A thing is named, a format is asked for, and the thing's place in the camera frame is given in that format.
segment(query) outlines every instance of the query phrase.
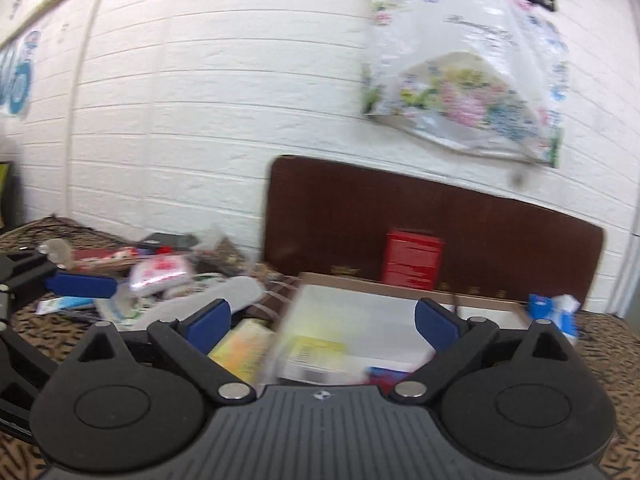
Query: wooden board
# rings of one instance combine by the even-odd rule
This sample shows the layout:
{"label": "wooden board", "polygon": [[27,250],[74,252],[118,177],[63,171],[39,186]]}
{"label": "wooden board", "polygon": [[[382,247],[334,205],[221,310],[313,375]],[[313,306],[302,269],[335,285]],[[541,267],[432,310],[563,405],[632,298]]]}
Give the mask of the wooden board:
{"label": "wooden board", "polygon": [[274,161],[263,259],[280,272],[379,281],[392,230],[444,239],[436,290],[580,303],[604,236],[583,220],[461,187],[302,156]]}

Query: ribbed black surface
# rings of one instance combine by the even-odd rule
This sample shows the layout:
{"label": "ribbed black surface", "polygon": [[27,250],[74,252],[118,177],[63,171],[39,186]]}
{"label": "ribbed black surface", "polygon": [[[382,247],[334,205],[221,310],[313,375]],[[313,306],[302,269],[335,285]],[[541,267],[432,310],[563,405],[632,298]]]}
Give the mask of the ribbed black surface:
{"label": "ribbed black surface", "polygon": [[[130,480],[530,479],[473,462],[429,412],[392,404],[375,386],[271,386],[247,406],[219,410],[205,433],[165,464]],[[95,478],[52,468],[44,480]],[[536,476],[602,480],[594,466]]]}

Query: floral plastic bag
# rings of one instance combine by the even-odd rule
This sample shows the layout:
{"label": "floral plastic bag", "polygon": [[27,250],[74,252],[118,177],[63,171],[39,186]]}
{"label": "floral plastic bag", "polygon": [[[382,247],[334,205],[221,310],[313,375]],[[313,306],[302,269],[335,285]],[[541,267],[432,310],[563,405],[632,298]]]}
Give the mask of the floral plastic bag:
{"label": "floral plastic bag", "polygon": [[525,0],[371,0],[364,113],[450,148],[556,164],[566,47]]}

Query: white box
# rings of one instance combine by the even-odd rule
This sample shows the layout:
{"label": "white box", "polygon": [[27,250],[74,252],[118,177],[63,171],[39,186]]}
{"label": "white box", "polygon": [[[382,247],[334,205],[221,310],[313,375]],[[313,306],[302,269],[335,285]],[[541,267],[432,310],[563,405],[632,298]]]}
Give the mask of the white box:
{"label": "white box", "polygon": [[[297,335],[346,345],[349,358],[340,384],[362,383],[372,366],[413,371],[435,354],[415,329],[417,300],[431,298],[453,310],[453,296],[442,292],[324,274],[303,273],[300,278],[303,283],[265,357],[261,384],[277,382],[279,357]],[[530,325],[529,316],[513,301],[457,296],[456,303],[463,319],[483,316],[501,328],[526,329]]]}

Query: yellow package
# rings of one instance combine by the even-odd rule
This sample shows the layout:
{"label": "yellow package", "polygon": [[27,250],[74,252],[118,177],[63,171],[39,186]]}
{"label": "yellow package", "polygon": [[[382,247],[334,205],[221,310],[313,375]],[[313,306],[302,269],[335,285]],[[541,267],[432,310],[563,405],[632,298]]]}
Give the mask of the yellow package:
{"label": "yellow package", "polygon": [[209,358],[245,383],[253,384],[274,333],[257,319],[243,319],[209,352]]}
{"label": "yellow package", "polygon": [[313,384],[339,384],[346,346],[315,337],[296,336],[283,358],[280,377]]}

